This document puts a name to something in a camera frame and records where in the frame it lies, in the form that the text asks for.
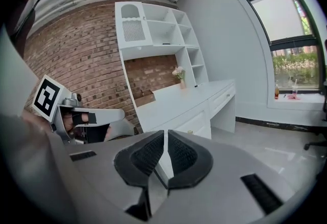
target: white shelf unit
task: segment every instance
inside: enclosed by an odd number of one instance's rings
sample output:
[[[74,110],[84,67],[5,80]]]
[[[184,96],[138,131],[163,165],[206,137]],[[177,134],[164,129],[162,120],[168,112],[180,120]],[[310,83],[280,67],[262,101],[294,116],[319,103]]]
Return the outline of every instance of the white shelf unit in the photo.
[[[129,3],[137,6],[139,16],[134,7],[126,7]],[[120,12],[122,6],[125,6],[125,8],[123,12]],[[119,43],[119,49],[126,79],[124,60],[175,55],[177,64],[185,69],[185,83],[187,87],[194,87],[208,82],[201,49],[186,13],[163,6],[139,2],[118,2],[115,4],[115,8],[117,38],[118,42],[122,41],[122,43]],[[130,34],[130,32],[137,31],[137,27],[132,30],[123,30],[119,27],[122,27],[121,23],[124,21],[134,20],[142,22],[146,42],[142,40],[134,42],[124,41],[124,35],[126,34],[123,31],[133,38],[134,35]]]

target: desk drawer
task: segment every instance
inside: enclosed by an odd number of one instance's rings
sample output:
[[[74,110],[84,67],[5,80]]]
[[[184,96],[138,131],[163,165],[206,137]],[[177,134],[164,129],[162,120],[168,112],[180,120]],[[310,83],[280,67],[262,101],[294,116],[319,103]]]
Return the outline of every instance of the desk drawer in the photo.
[[[235,85],[228,87],[223,93],[218,92],[209,98],[210,119],[216,115],[235,95]]]
[[[159,126],[154,130],[160,129],[173,129],[211,139],[209,108],[207,101],[204,101],[186,113],[171,121],[168,121],[164,125]]]

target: bottle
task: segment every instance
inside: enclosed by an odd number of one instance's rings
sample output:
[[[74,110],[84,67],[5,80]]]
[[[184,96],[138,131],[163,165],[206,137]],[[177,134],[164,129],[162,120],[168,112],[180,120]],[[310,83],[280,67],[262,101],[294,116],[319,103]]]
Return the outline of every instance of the bottle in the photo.
[[[276,84],[276,86],[275,86],[275,99],[278,99],[278,96],[279,96],[279,87],[278,87],[278,84]]]

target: window frame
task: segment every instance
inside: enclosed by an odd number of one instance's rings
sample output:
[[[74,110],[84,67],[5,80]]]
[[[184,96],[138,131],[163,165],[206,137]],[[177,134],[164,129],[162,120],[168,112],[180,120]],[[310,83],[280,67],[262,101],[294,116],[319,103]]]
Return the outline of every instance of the window frame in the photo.
[[[323,83],[326,81],[326,67],[325,67],[325,60],[324,60],[324,54],[323,54],[323,46],[322,41],[319,36],[317,25],[314,21],[314,18],[305,3],[304,0],[297,0],[304,12],[306,13],[306,16],[308,18],[312,34],[311,35],[303,35],[303,36],[296,36],[296,37],[290,37],[290,38],[283,38],[278,39],[274,41],[270,41],[268,33],[265,29],[265,26],[258,15],[257,11],[255,10],[254,6],[252,5],[251,1],[253,0],[246,0],[254,13],[256,14],[264,32],[266,35],[266,38],[268,40],[270,52],[276,51],[276,50],[284,50],[284,49],[290,49],[290,48],[299,48],[299,47],[305,47],[305,46],[316,46],[317,48],[317,57],[318,57],[318,70],[319,70],[319,85],[317,89],[301,89],[298,92],[301,94],[312,94],[312,93],[320,93],[324,94],[325,87]],[[291,90],[288,89],[281,89],[279,91],[281,94],[288,94],[291,93]]]

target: brick wall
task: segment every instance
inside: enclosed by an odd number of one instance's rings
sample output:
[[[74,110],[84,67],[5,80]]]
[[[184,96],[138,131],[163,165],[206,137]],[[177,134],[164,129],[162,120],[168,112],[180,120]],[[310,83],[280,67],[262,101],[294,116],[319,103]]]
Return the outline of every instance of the brick wall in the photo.
[[[175,55],[131,59],[124,64],[134,98],[142,96],[141,89],[155,91],[180,82],[172,75],[177,67]]]
[[[24,59],[39,79],[46,74],[80,93],[85,107],[122,108],[142,132],[118,51],[114,19],[117,1],[126,0],[89,4],[49,22],[29,37]],[[37,86],[26,103],[27,110],[32,111]]]

